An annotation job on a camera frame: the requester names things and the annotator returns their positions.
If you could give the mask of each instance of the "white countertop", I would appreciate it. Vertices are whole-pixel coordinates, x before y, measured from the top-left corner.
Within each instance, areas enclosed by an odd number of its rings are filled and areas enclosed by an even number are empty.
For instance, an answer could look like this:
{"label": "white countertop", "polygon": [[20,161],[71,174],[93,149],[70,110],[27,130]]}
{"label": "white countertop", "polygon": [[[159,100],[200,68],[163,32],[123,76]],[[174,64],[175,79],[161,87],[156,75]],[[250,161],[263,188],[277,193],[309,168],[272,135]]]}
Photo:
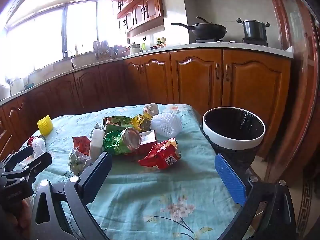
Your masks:
{"label": "white countertop", "polygon": [[293,53],[291,52],[292,49],[290,50],[290,48],[288,50],[281,50],[281,49],[275,49],[275,48],[271,48],[271,47],[266,47],[266,46],[260,46],[260,45],[254,45],[254,44],[246,44],[246,43],[233,43],[233,42],[207,42],[207,43],[191,43],[191,44],[184,44],[184,45],[176,45],[176,46],[171,46],[171,47],[166,47],[166,48],[160,48],[160,49],[152,49],[152,50],[147,50],[144,52],[140,52],[140,53],[135,53],[133,55],[129,55],[126,57],[122,57],[122,58],[116,58],[116,59],[108,59],[108,60],[103,60],[103,61],[98,61],[89,65],[85,65],[76,69],[72,69],[69,70],[67,72],[64,72],[62,74],[59,74],[57,76],[54,76],[52,78],[49,78],[39,84],[36,84],[35,86],[29,88],[28,90],[19,92],[15,95],[12,95],[8,98],[5,98],[3,100],[0,100],[0,106],[5,104],[6,102],[20,96],[23,95],[45,83],[48,83],[56,78],[62,77],[64,75],[79,71],[79,70],[83,70],[92,66],[96,66],[96,65],[100,65],[100,64],[104,64],[104,63],[109,63],[109,62],[113,62],[113,61],[119,61],[119,60],[123,60],[123,59],[128,59],[128,58],[132,58],[132,57],[138,57],[138,56],[143,56],[143,55],[147,55],[147,54],[153,54],[153,53],[158,53],[158,52],[165,52],[165,51],[172,51],[172,50],[180,50],[180,49],[200,49],[200,48],[217,48],[217,49],[246,49],[246,50],[253,50],[253,51],[260,51],[260,52],[265,52],[265,53],[270,53],[273,55],[278,55],[281,57],[287,57],[290,59],[293,59]]}

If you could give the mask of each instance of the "blue gripper pad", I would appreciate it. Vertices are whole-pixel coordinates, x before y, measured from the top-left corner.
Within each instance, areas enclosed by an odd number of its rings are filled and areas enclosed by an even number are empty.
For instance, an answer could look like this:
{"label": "blue gripper pad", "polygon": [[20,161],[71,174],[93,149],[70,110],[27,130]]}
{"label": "blue gripper pad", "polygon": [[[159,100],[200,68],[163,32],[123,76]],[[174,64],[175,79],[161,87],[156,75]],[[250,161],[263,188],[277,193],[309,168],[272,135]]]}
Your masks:
{"label": "blue gripper pad", "polygon": [[245,186],[221,154],[216,156],[214,166],[233,201],[243,206],[246,201]]}

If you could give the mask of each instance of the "black wok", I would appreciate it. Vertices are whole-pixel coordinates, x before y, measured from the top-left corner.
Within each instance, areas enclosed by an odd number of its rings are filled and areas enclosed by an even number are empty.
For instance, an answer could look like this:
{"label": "black wok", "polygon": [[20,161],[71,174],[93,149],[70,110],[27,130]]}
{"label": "black wok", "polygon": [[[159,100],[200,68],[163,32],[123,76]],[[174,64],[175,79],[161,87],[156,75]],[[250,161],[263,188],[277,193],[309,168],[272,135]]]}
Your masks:
{"label": "black wok", "polygon": [[182,23],[171,23],[171,25],[178,25],[192,30],[196,38],[201,40],[220,40],[226,35],[227,29],[225,26],[209,23],[199,16],[197,18],[203,20],[205,23],[198,23],[192,26]]}

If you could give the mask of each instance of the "sink faucet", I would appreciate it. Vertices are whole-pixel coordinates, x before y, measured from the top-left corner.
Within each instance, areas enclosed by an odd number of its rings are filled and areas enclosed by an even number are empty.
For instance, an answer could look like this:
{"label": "sink faucet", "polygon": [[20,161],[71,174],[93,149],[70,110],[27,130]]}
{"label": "sink faucet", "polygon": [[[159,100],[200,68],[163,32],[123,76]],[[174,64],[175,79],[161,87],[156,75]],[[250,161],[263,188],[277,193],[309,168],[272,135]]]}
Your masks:
{"label": "sink faucet", "polygon": [[70,50],[70,49],[66,49],[66,51],[64,52],[64,57],[66,57],[66,55],[67,55],[67,51],[70,51],[70,53],[71,53],[71,64],[72,64],[72,69],[75,69],[75,64],[74,64],[74,62],[75,62],[75,59],[74,59],[74,57],[73,57],[73,54],[72,54],[72,51]]}

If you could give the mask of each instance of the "bright window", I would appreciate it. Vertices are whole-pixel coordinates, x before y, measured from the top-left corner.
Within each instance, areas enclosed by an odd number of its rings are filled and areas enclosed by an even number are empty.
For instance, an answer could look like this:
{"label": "bright window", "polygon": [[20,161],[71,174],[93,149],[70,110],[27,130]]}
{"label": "bright window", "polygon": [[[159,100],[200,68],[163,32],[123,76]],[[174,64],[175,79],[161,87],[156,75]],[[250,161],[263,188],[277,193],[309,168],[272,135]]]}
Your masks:
{"label": "bright window", "polygon": [[110,0],[98,1],[98,33],[99,41],[106,40],[109,47],[114,45],[127,45],[127,36],[119,33],[119,20],[112,14],[112,2]]}
{"label": "bright window", "polygon": [[40,15],[8,32],[6,76],[26,76],[61,60],[62,10]]}
{"label": "bright window", "polygon": [[97,41],[96,2],[85,2],[68,6],[67,10],[67,47],[76,54],[93,51],[93,42]]}

